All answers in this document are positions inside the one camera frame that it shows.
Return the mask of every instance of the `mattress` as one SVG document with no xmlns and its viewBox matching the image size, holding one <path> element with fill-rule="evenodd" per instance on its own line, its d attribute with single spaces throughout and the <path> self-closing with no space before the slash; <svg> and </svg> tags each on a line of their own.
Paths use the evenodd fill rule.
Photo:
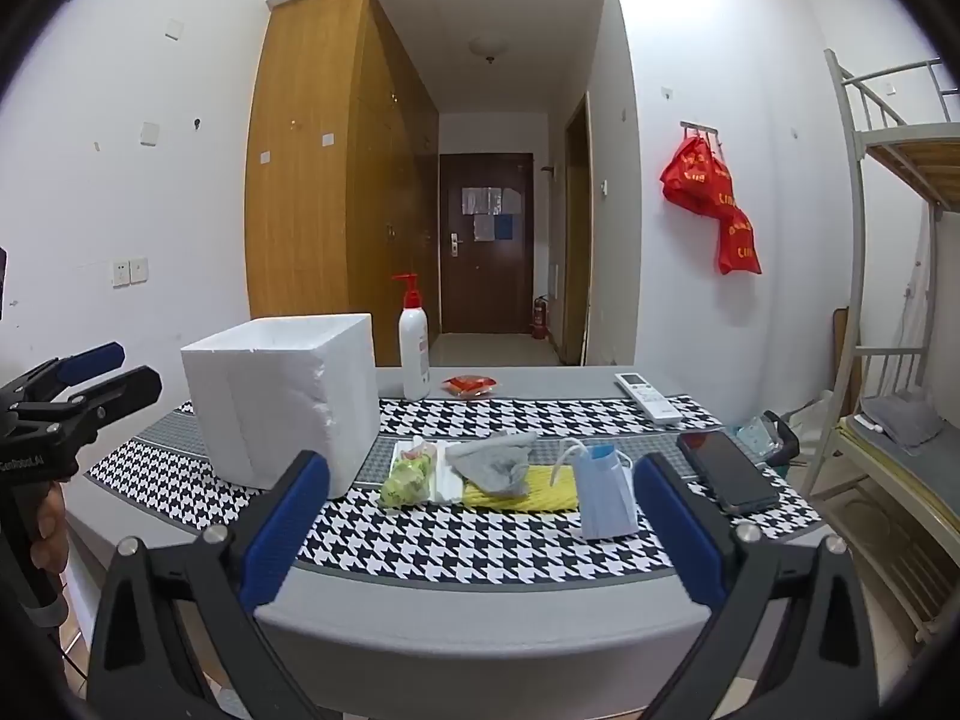
<svg viewBox="0 0 960 720">
<path fill-rule="evenodd" d="M 840 420 L 839 429 L 960 531 L 960 429 L 947 423 L 939 436 L 912 454 L 853 418 Z"/>
</svg>

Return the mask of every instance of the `blue gripper pad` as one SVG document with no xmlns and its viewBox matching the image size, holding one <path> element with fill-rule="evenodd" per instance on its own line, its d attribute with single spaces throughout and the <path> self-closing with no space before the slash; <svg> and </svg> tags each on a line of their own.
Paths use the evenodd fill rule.
<svg viewBox="0 0 960 720">
<path fill-rule="evenodd" d="M 690 600 L 717 611 L 727 600 L 720 553 L 649 456 L 634 465 L 634 498 L 669 555 Z"/>
<path fill-rule="evenodd" d="M 277 597 L 310 526 L 326 503 L 330 470 L 323 457 L 310 454 L 243 555 L 243 581 L 237 596 L 247 613 Z"/>
<path fill-rule="evenodd" d="M 123 346 L 119 343 L 105 343 L 61 361 L 56 367 L 56 381 L 66 386 L 78 385 L 109 370 L 116 370 L 123 365 L 125 357 Z"/>
</svg>

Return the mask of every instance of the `paper notice on door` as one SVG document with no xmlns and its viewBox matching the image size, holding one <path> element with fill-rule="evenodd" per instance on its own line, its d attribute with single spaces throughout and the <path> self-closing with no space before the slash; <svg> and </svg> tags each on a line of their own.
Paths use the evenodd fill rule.
<svg viewBox="0 0 960 720">
<path fill-rule="evenodd" d="M 500 203 L 501 214 L 522 214 L 523 196 L 516 189 L 505 189 Z"/>
<path fill-rule="evenodd" d="M 493 217 L 493 237 L 498 241 L 514 240 L 514 218 L 509 214 L 500 214 Z"/>
<path fill-rule="evenodd" d="M 474 241 L 492 241 L 494 240 L 493 216 L 490 214 L 474 214 L 473 216 L 473 240 Z"/>
<path fill-rule="evenodd" d="M 490 190 L 486 187 L 464 187 L 460 191 L 460 212 L 463 215 L 490 213 Z"/>
<path fill-rule="evenodd" d="M 490 210 L 487 213 L 502 214 L 503 211 L 500 210 L 500 207 L 503 204 L 503 190 L 496 189 L 495 187 L 488 187 L 487 196 L 490 200 Z"/>
</svg>

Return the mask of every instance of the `red plastic bag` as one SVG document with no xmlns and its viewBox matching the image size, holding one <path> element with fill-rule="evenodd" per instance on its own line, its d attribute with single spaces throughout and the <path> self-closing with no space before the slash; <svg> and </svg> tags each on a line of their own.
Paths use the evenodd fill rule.
<svg viewBox="0 0 960 720">
<path fill-rule="evenodd" d="M 661 173 L 664 196 L 699 215 L 707 213 L 707 156 L 709 144 L 700 136 L 686 138 Z"/>
<path fill-rule="evenodd" d="M 733 177 L 701 135 L 685 138 L 661 174 L 664 197 L 680 208 L 720 223 L 717 268 L 760 274 L 754 228 L 733 198 Z"/>
<path fill-rule="evenodd" d="M 720 220 L 720 252 L 717 266 L 723 275 L 730 271 L 750 271 L 762 274 L 760 260 L 754 247 L 754 228 L 747 215 L 736 205 L 731 218 Z"/>
<path fill-rule="evenodd" d="M 733 180 L 706 138 L 686 138 L 661 174 L 664 196 L 702 217 L 726 218 L 736 206 Z"/>
</svg>

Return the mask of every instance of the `lotion bottle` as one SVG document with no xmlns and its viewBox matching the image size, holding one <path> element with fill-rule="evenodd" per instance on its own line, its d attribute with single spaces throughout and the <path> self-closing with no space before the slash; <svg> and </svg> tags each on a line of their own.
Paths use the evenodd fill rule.
<svg viewBox="0 0 960 720">
<path fill-rule="evenodd" d="M 416 288 L 416 274 L 394 276 L 407 282 L 400 315 L 400 369 L 403 397 L 421 400 L 430 391 L 430 354 L 424 300 Z"/>
</svg>

